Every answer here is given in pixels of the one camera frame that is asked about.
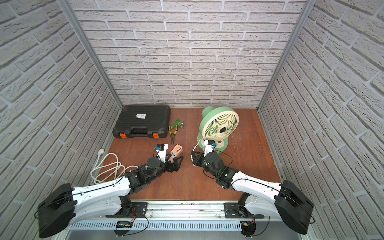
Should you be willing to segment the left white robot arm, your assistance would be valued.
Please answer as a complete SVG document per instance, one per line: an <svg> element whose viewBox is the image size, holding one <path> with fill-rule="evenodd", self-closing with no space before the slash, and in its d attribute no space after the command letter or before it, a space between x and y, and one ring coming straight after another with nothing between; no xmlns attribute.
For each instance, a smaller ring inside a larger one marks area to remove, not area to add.
<svg viewBox="0 0 384 240"><path fill-rule="evenodd" d="M177 172L183 159L182 156L172 159L167 154L162 162L152 157L113 181L86 187L59 186L38 205L39 237L52 237L74 223L98 216L129 216L129 196L144 190L163 173Z"/></svg>

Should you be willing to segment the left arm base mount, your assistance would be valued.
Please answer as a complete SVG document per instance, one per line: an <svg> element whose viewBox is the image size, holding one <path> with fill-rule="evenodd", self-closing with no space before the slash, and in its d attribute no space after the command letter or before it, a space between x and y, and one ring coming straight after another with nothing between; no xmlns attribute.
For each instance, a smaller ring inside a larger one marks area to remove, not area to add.
<svg viewBox="0 0 384 240"><path fill-rule="evenodd" d="M114 215L106 215L106 218L133 218L145 217L148 202L130 202L123 204L122 208Z"/></svg>

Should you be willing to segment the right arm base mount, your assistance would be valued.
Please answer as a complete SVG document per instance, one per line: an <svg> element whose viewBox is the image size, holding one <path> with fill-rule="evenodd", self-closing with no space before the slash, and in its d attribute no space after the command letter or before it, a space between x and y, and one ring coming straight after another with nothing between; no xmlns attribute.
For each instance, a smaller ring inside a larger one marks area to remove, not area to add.
<svg viewBox="0 0 384 240"><path fill-rule="evenodd" d="M226 219L264 219L264 215L251 214L244 206L238 203L226 202L224 203L224 212Z"/></svg>

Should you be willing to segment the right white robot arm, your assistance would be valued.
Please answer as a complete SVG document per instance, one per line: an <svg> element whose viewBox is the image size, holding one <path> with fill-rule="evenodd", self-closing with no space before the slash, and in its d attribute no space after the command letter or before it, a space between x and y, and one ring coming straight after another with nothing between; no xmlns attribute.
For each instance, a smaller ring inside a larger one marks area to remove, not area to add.
<svg viewBox="0 0 384 240"><path fill-rule="evenodd" d="M225 165L215 151L193 151L191 157L193 164L214 176L223 189L243 193L238 204L247 214L280 219L301 235L306 235L309 225L315 223L313 202L294 183L272 183L248 176Z"/></svg>

